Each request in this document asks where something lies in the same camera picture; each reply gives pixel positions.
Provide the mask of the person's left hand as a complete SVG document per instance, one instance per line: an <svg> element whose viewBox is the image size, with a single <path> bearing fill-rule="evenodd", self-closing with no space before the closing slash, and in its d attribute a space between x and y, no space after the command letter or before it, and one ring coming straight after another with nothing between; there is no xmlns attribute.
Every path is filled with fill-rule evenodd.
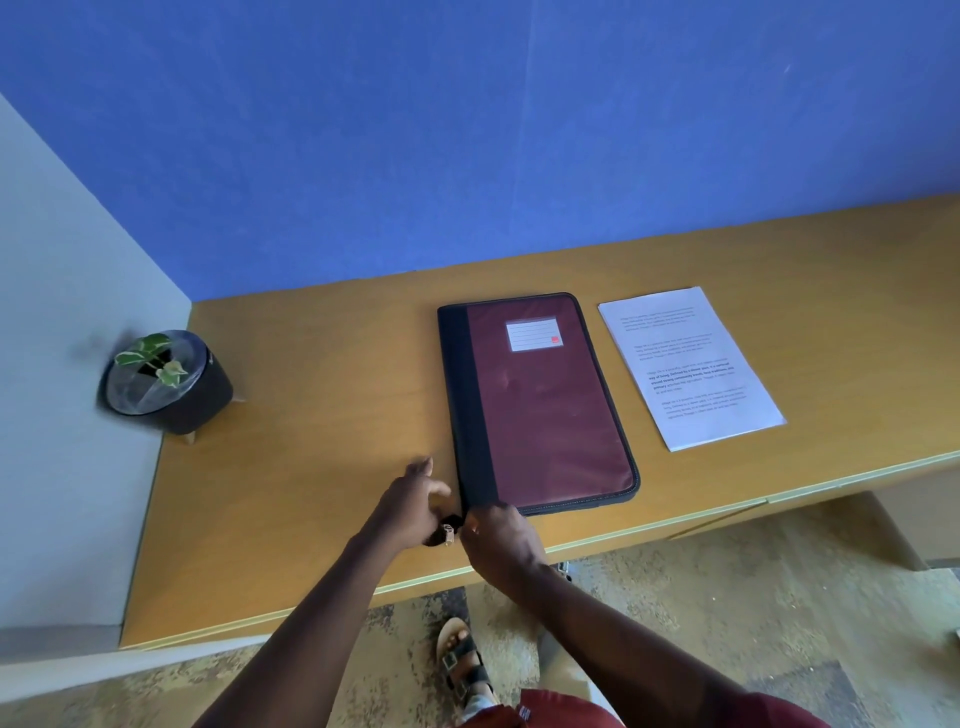
<svg viewBox="0 0 960 728"><path fill-rule="evenodd" d="M433 538L453 503L450 485L433 471L431 456L410 463L380 497L360 530L362 538L393 556Z"/></svg>

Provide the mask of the person's right hand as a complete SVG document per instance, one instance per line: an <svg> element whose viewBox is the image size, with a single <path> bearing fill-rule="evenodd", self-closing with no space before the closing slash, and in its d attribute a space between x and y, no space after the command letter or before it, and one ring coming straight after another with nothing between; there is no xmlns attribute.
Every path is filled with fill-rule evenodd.
<svg viewBox="0 0 960 728"><path fill-rule="evenodd" d="M525 519L522 541L462 541L469 564L490 586L507 598L522 603L544 575L550 575L543 543Z"/></svg>

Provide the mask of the maroon zip document folder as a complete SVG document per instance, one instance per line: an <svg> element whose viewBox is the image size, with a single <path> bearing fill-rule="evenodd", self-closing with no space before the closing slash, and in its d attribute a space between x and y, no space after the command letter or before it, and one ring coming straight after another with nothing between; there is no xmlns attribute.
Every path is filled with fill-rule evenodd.
<svg viewBox="0 0 960 728"><path fill-rule="evenodd" d="M630 501L641 475L582 308L558 292L448 304L438 339L462 516Z"/></svg>

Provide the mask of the person's left forearm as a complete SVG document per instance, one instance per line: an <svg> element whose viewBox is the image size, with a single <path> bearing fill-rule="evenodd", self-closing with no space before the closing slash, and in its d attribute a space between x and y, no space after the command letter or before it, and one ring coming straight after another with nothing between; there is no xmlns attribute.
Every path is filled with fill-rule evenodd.
<svg viewBox="0 0 960 728"><path fill-rule="evenodd" d="M380 579L424 539L368 522L193 728L327 728Z"/></svg>

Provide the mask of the person's right forearm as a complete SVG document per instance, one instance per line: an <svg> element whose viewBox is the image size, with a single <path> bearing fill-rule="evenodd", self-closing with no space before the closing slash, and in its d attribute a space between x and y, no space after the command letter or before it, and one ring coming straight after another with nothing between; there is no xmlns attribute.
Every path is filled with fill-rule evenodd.
<svg viewBox="0 0 960 728"><path fill-rule="evenodd" d="M747 690L551 567L522 603L583 669L619 717L642 700L680 710Z"/></svg>

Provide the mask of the black buckled sandal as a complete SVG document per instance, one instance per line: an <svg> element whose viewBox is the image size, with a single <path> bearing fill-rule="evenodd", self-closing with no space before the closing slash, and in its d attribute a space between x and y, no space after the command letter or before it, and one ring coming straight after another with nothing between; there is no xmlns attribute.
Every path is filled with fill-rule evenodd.
<svg viewBox="0 0 960 728"><path fill-rule="evenodd" d="M471 627L462 618L452 616L441 625L436 662L464 722L500 704Z"/></svg>

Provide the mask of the beige trouser leg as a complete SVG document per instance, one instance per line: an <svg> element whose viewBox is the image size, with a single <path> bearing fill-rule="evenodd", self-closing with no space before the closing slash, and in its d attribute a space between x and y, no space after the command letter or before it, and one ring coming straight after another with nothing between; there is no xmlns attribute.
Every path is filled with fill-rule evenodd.
<svg viewBox="0 0 960 728"><path fill-rule="evenodd" d="M536 640L540 690L597 704L600 693L569 652L545 629Z"/></svg>

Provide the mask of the black plant pot wooden legs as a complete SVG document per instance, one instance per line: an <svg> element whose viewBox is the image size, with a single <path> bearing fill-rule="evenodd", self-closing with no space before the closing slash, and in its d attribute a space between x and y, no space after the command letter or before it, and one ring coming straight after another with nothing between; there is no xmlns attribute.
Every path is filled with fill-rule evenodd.
<svg viewBox="0 0 960 728"><path fill-rule="evenodd" d="M240 403L242 397L235 392L220 359L200 336L181 329L157 334L171 337L173 357L180 361L188 376L178 386L168 387L147 374L146 368L115 366L115 353L102 376L99 397L119 418L142 428L182 437L192 444L199 429L228 405Z"/></svg>

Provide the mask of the printed white paper sheet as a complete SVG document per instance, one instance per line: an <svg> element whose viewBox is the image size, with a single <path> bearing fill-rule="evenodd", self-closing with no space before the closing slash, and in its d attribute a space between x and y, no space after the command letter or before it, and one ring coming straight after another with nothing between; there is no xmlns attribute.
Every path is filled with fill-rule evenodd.
<svg viewBox="0 0 960 728"><path fill-rule="evenodd" d="M669 452L786 424L701 287L598 310Z"/></svg>

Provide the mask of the maroon shirt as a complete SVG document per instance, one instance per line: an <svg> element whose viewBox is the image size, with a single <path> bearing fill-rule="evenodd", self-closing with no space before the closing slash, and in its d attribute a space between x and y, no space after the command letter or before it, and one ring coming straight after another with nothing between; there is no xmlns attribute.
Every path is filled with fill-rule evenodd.
<svg viewBox="0 0 960 728"><path fill-rule="evenodd" d="M831 728L808 710L760 692L736 692L679 710L642 700L620 714L573 695L525 689L516 706L484 708L459 728Z"/></svg>

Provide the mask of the small green leafy plant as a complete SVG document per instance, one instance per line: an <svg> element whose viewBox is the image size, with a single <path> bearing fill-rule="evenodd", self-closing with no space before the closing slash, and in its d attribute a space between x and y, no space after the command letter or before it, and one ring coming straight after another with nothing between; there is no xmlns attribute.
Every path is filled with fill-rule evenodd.
<svg viewBox="0 0 960 728"><path fill-rule="evenodd" d="M165 333L154 333L133 341L125 350L114 355L117 367L147 369L147 375L168 387L179 386L188 377L188 371L172 353L173 340Z"/></svg>

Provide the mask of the wooden desk drawer unit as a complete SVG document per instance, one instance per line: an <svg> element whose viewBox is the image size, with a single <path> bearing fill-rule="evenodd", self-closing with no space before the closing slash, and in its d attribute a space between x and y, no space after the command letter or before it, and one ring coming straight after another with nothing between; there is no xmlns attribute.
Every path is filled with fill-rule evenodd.
<svg viewBox="0 0 960 728"><path fill-rule="evenodd" d="M960 570L960 465L887 475L870 491L910 569Z"/></svg>

